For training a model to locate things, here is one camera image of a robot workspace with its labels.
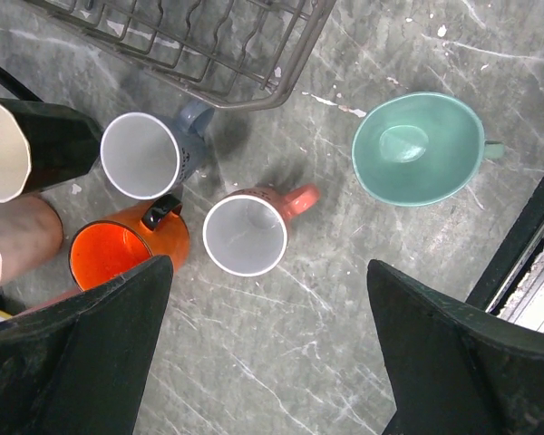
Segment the gray mug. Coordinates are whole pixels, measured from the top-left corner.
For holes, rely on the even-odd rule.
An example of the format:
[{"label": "gray mug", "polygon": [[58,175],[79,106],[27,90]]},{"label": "gray mug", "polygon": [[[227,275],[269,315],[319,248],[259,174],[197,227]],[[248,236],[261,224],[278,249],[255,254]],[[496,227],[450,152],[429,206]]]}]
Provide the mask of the gray mug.
[{"label": "gray mug", "polygon": [[102,135],[101,162],[118,190],[131,198],[154,199],[174,189],[208,154],[203,140],[214,109],[192,101],[176,119],[130,112]]}]

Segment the mug handle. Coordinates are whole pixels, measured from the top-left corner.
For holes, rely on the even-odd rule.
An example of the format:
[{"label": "mug handle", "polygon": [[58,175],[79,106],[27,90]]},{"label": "mug handle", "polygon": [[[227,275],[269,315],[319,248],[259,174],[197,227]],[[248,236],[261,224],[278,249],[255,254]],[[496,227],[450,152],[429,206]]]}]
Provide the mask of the mug handle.
[{"label": "mug handle", "polygon": [[21,84],[16,78],[7,70],[0,67],[0,84],[12,93],[18,100],[25,102],[42,102],[34,92]]},{"label": "mug handle", "polygon": [[315,184],[305,184],[284,196],[290,216],[297,216],[314,206],[320,199],[320,190]]},{"label": "mug handle", "polygon": [[506,152],[506,147],[502,142],[496,140],[486,140],[485,148],[483,149],[483,158],[485,159],[500,159]]},{"label": "mug handle", "polygon": [[214,112],[214,108],[205,102],[192,100],[181,110],[175,122],[183,132],[203,137]]},{"label": "mug handle", "polygon": [[149,231],[154,231],[169,213],[175,213],[179,216],[182,207],[181,201],[173,195],[163,195],[161,198],[156,199],[147,209],[145,215],[141,218],[141,223]]}]

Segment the red handle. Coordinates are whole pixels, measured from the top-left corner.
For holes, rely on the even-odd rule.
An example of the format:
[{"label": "red handle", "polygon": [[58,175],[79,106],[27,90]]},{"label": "red handle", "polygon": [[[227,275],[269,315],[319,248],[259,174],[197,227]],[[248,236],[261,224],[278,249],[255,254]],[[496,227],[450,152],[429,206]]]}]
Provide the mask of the red handle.
[{"label": "red handle", "polygon": [[284,196],[287,214],[290,217],[304,213],[320,199],[320,190],[314,184],[306,184]]}]

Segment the metal wire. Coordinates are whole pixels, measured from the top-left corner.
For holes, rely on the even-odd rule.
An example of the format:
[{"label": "metal wire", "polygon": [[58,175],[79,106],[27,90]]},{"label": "metal wire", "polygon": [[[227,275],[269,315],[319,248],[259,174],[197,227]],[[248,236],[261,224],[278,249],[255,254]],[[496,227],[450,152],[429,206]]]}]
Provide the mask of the metal wire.
[{"label": "metal wire", "polygon": [[22,2],[195,98],[261,110],[286,101],[336,0]]}]

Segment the floor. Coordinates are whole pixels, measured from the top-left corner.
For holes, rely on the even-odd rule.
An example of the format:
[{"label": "floor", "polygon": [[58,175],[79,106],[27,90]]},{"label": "floor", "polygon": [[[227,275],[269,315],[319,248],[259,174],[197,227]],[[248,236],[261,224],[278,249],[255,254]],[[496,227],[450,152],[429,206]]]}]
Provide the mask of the floor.
[{"label": "floor", "polygon": [[[0,65],[103,126],[126,111],[175,114],[187,100],[13,0],[0,0]],[[351,140],[359,111],[413,91],[464,100],[507,150],[454,197],[396,208],[356,182]],[[208,139],[216,158],[184,188],[192,250],[173,281],[135,433],[380,433],[395,407],[366,265],[379,258],[461,300],[471,291],[544,176],[544,0],[341,0],[288,102],[218,112]],[[203,219],[262,181],[315,182],[323,198],[295,221],[279,267],[226,275],[203,248]],[[44,196],[67,242],[3,288],[28,305],[72,285],[68,239],[79,227],[132,203],[101,168]]]}]

